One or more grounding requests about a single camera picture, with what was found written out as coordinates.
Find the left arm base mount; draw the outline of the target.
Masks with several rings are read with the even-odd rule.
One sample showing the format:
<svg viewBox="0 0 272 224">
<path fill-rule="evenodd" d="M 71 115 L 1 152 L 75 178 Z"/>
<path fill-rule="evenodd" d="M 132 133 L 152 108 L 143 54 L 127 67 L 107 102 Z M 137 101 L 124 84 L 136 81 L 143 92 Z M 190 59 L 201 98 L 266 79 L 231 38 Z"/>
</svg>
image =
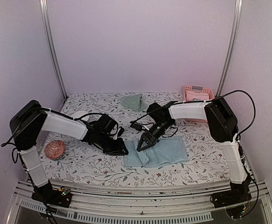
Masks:
<svg viewBox="0 0 272 224">
<path fill-rule="evenodd" d="M 58 189 L 53 189 L 51 184 L 48 183 L 42 187 L 35 187 L 31 198 L 45 204 L 69 208 L 72 193 L 69 188 L 64 186 Z"/>
</svg>

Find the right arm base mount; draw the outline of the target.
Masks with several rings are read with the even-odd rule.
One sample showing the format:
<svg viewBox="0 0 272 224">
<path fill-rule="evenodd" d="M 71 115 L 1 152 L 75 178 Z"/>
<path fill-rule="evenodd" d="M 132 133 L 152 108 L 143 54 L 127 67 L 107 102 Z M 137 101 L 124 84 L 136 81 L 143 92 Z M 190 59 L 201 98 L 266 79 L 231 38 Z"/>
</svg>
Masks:
<svg viewBox="0 0 272 224">
<path fill-rule="evenodd" d="M 210 202 L 215 208 L 243 203 L 251 200 L 250 189 L 243 184 L 230 183 L 230 190 L 214 193 L 210 196 Z"/>
</svg>

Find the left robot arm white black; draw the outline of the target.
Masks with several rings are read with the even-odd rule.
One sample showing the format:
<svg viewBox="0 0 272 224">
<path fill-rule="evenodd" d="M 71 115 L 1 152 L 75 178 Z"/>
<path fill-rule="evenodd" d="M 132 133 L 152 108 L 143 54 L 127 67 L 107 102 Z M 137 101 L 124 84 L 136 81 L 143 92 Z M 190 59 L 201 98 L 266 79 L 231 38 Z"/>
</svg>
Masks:
<svg viewBox="0 0 272 224">
<path fill-rule="evenodd" d="M 10 121 L 11 140 L 19 152 L 20 161 L 33 184 L 35 194 L 45 202 L 53 202 L 59 194 L 53 190 L 41 164 L 36 141 L 40 132 L 53 132 L 94 145 L 104 154 L 123 156 L 128 150 L 121 137 L 118 123 L 105 113 L 88 122 L 87 114 L 70 117 L 42 107 L 37 100 L 28 102 Z"/>
</svg>

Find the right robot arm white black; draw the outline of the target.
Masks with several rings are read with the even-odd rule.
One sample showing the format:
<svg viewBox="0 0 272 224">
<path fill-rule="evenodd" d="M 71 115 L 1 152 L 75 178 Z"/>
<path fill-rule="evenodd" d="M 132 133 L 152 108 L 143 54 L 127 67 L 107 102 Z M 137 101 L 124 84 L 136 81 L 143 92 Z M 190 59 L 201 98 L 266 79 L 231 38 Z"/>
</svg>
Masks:
<svg viewBox="0 0 272 224">
<path fill-rule="evenodd" d="M 161 106 L 149 105 L 147 115 L 155 123 L 141 135 L 137 151 L 146 150 L 159 142 L 159 138 L 177 119 L 199 119 L 208 123 L 213 140 L 219 143 L 230 169 L 228 200 L 238 203 L 249 192 L 251 176 L 245 166 L 245 157 L 240 145 L 237 118 L 224 98 L 213 100 L 178 102 L 170 101 Z"/>
</svg>

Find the light blue towel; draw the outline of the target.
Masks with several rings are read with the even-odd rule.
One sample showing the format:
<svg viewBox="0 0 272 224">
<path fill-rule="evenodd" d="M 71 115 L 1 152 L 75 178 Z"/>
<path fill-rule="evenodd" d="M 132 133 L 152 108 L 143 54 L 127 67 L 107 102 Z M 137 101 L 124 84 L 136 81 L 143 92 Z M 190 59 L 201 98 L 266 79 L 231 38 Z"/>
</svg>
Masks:
<svg viewBox="0 0 272 224">
<path fill-rule="evenodd" d="M 123 157 L 125 167 L 157 168 L 187 162 L 186 147 L 180 136 L 161 138 L 160 141 L 141 152 L 136 150 L 137 140 L 125 141 L 128 154 Z"/>
</svg>

